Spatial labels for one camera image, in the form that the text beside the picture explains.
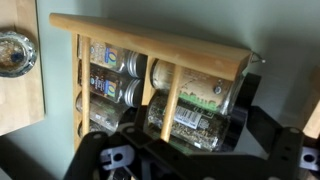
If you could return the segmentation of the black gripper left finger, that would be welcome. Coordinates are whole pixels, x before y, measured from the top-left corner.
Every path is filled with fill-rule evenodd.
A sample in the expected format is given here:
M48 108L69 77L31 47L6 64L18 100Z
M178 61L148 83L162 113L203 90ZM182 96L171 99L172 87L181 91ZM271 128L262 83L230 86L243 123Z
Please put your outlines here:
M86 134L63 180L106 180L112 170L123 168L130 177L140 179L140 172L131 165L135 150L124 133L108 136L103 132Z

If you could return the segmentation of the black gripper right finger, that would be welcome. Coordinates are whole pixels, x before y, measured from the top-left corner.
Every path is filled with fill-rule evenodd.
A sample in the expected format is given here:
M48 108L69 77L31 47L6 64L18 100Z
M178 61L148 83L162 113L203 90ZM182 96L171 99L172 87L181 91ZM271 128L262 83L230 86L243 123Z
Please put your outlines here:
M268 154L267 177L297 180L299 170L304 169L319 180L319 138L281 126L258 106L249 110L248 130Z

